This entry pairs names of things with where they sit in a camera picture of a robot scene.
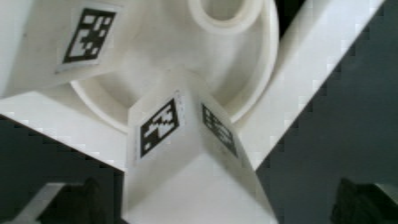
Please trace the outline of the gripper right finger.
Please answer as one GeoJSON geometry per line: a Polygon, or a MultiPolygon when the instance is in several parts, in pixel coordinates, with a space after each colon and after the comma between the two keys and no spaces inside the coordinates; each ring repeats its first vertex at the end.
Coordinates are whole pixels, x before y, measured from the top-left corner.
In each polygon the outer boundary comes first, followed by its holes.
{"type": "Polygon", "coordinates": [[[333,224],[398,224],[398,187],[342,179],[331,213],[333,224]]]}

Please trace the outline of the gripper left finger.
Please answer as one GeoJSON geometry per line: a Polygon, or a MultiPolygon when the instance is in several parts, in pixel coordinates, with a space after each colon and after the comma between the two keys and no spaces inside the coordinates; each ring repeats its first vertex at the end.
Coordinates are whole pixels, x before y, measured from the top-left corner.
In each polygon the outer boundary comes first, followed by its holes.
{"type": "Polygon", "coordinates": [[[115,224],[99,181],[51,182],[8,224],[115,224]]]}

